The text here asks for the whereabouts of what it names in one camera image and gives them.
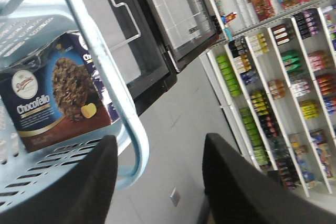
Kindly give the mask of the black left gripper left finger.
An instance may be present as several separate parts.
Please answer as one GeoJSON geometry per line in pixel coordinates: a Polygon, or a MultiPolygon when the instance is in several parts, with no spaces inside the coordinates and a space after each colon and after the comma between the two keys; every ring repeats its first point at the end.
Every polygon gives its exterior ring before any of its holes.
{"type": "Polygon", "coordinates": [[[104,136],[61,180],[56,223],[104,223],[118,169],[116,137],[104,136]]]}

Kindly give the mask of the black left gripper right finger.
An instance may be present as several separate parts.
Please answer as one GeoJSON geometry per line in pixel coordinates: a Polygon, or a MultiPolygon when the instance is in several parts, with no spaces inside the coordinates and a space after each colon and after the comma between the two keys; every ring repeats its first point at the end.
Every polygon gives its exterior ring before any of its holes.
{"type": "Polygon", "coordinates": [[[335,223],[335,214],[259,172],[218,133],[205,136],[202,175],[215,223],[335,223]]]}

